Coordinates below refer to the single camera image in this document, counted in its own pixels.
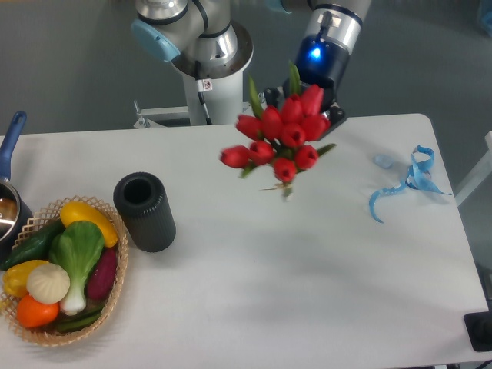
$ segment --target garlic bulb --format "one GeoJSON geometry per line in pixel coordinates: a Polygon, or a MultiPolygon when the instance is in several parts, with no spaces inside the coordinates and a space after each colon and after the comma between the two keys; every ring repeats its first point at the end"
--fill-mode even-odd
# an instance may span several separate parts
{"type": "Polygon", "coordinates": [[[26,285],[29,294],[42,304],[59,302],[70,288],[70,277],[56,264],[44,264],[34,269],[26,285]]]}

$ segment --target purple eggplant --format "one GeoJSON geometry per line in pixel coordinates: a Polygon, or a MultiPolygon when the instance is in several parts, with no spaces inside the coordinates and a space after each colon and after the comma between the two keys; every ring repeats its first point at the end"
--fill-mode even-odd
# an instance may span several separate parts
{"type": "Polygon", "coordinates": [[[115,248],[105,248],[87,283],[88,298],[104,300],[109,296],[115,283],[117,265],[115,248]]]}

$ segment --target yellow bell pepper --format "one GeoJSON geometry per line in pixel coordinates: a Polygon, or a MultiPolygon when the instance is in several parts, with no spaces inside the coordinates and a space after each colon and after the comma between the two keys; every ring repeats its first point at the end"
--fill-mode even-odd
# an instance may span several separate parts
{"type": "Polygon", "coordinates": [[[3,291],[6,294],[23,298],[28,294],[25,285],[28,283],[28,277],[38,266],[47,264],[46,260],[31,260],[25,263],[14,265],[3,274],[3,291]]]}
{"type": "Polygon", "coordinates": [[[75,221],[90,221],[97,225],[105,238],[105,246],[112,248],[118,242],[118,233],[113,224],[96,208],[80,201],[70,201],[60,210],[60,219],[65,227],[75,221]]]}

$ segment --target tulip bouquet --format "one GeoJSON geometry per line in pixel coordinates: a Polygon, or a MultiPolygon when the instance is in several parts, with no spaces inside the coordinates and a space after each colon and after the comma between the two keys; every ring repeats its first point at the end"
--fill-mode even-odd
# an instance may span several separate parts
{"type": "Polygon", "coordinates": [[[298,70],[293,64],[289,84],[292,94],[280,111],[272,105],[263,109],[254,81],[249,78],[254,116],[239,115],[236,128],[253,141],[249,148],[243,145],[225,148],[220,156],[227,166],[242,169],[241,178],[260,166],[273,167],[274,176],[281,183],[272,189],[281,189],[284,200],[292,194],[296,175],[312,168],[320,156],[335,146],[329,144],[316,149],[308,144],[317,141],[331,126],[320,114],[323,89],[311,85],[301,94],[298,70]]]}

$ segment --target pot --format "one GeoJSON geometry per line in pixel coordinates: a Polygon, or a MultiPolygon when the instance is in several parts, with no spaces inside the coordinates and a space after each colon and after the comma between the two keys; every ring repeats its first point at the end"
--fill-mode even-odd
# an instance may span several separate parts
{"type": "Polygon", "coordinates": [[[0,263],[12,251],[17,235],[22,231],[32,213],[10,182],[12,152],[27,119],[26,113],[17,111],[0,146],[0,263]]]}

